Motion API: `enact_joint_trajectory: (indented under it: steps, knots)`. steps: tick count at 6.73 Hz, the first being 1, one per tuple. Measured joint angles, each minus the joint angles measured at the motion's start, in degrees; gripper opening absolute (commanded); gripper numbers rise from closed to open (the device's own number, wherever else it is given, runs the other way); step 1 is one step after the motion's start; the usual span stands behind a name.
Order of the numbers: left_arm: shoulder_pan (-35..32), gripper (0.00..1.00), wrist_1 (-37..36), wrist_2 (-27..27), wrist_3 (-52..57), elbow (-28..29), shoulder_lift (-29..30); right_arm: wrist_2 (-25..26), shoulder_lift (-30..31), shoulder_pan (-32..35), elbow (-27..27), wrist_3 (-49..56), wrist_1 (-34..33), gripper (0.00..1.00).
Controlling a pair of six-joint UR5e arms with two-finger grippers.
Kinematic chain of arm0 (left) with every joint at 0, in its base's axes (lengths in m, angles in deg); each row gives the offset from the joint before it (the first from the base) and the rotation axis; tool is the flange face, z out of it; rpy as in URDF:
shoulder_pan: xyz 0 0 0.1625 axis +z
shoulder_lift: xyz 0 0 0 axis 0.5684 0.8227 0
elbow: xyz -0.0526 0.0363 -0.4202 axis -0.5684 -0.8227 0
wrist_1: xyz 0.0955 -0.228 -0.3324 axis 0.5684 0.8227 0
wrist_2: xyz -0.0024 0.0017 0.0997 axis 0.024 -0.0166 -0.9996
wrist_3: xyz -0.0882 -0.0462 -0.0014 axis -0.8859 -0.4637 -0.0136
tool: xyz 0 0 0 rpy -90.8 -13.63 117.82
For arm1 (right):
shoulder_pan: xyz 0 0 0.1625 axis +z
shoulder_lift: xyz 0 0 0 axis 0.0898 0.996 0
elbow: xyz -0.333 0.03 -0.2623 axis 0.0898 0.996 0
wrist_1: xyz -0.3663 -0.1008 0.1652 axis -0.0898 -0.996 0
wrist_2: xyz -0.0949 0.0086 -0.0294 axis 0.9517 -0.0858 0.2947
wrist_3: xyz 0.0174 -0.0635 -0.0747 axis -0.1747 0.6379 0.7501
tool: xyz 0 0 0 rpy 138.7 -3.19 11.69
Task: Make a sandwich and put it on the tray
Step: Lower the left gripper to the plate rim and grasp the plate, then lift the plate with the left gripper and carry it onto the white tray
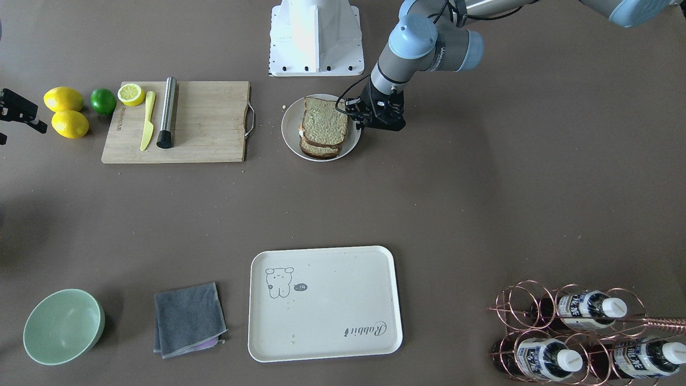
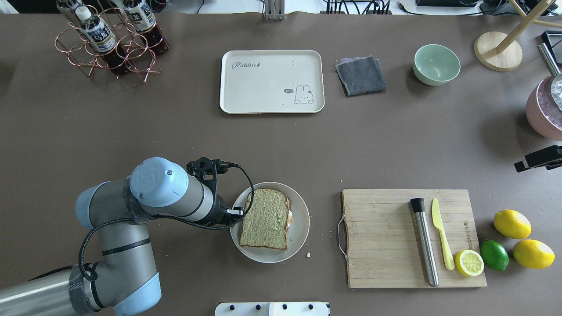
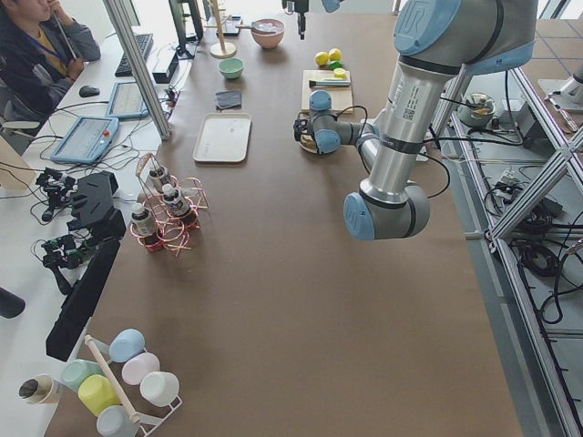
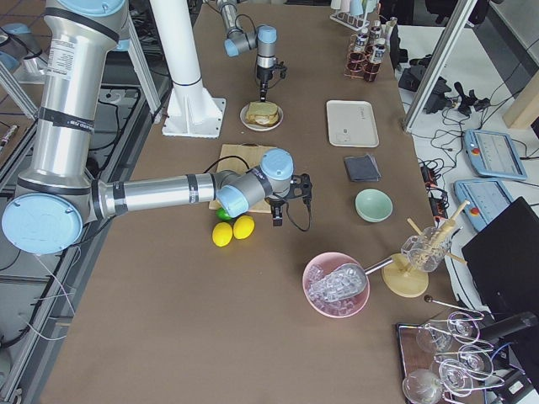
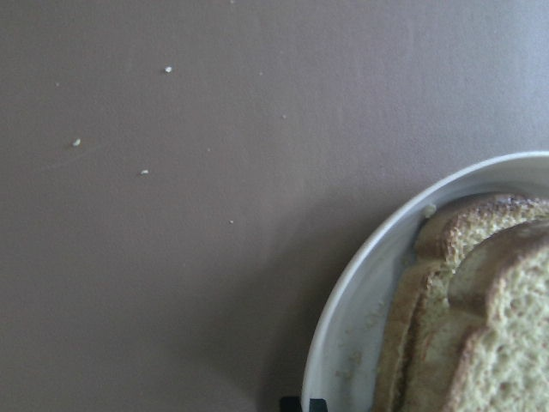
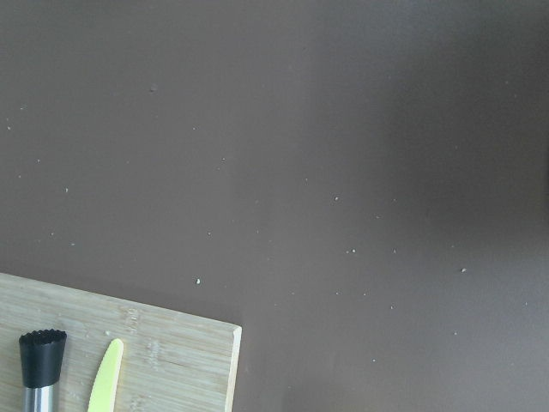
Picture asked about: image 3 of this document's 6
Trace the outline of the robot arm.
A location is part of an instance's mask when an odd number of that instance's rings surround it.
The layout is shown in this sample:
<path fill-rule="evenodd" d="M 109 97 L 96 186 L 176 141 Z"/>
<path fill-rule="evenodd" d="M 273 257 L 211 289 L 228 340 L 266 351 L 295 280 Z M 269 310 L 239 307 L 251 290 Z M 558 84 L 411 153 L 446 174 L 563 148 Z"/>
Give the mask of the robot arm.
<path fill-rule="evenodd" d="M 340 8 L 343 0 L 322 0 L 322 7 L 326 13 L 335 12 Z M 305 39 L 306 14 L 310 11 L 309 0 L 281 0 L 281 8 L 286 15 L 296 15 L 298 35 Z"/>
<path fill-rule="evenodd" d="M 404 239 L 421 232 L 428 198 L 410 180 L 447 81 L 507 71 L 532 56 L 535 1 L 409 1 L 394 28 L 399 54 L 385 108 L 372 122 L 342 122 L 325 90 L 310 95 L 309 116 L 294 136 L 312 138 L 319 154 L 354 145 L 369 168 L 343 202 L 350 234 L 360 240 Z"/>

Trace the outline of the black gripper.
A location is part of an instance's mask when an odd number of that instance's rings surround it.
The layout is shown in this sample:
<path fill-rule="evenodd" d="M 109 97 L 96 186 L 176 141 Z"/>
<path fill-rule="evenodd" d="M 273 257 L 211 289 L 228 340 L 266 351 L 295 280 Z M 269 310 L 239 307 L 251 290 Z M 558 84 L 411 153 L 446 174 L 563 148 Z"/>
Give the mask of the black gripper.
<path fill-rule="evenodd" d="M 294 139 L 301 145 L 313 145 L 311 118 L 309 114 L 298 114 L 293 122 Z"/>
<path fill-rule="evenodd" d="M 310 10 L 309 0 L 281 0 L 281 7 L 287 15 L 297 14 L 298 35 L 305 38 L 305 14 Z"/>

